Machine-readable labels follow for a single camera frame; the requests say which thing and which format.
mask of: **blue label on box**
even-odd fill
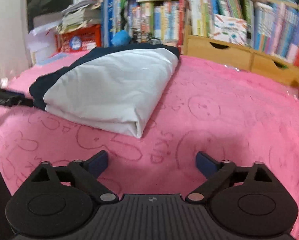
[[[81,38],[78,36],[74,36],[69,41],[69,46],[73,50],[79,50],[82,47],[82,41]]]

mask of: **red box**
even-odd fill
[[[57,35],[58,52],[79,52],[101,46],[100,24]]]

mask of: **white and navy garment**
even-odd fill
[[[178,49],[162,44],[95,48],[29,91],[49,113],[140,138],[178,60]]]

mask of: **white fabric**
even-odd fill
[[[44,95],[46,111],[140,138],[177,64],[164,48],[102,56],[64,74]]]

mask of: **pink bedsheet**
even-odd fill
[[[38,76],[83,54],[29,69],[10,88],[28,92]],[[61,166],[102,149],[109,152],[110,164],[99,181],[120,196],[185,196],[205,180],[195,168],[201,150],[238,165],[266,163],[299,206],[299,102],[284,86],[252,73],[181,57],[142,139],[35,108],[0,107],[0,170],[12,194],[41,161]],[[299,216],[293,236],[299,239]]]

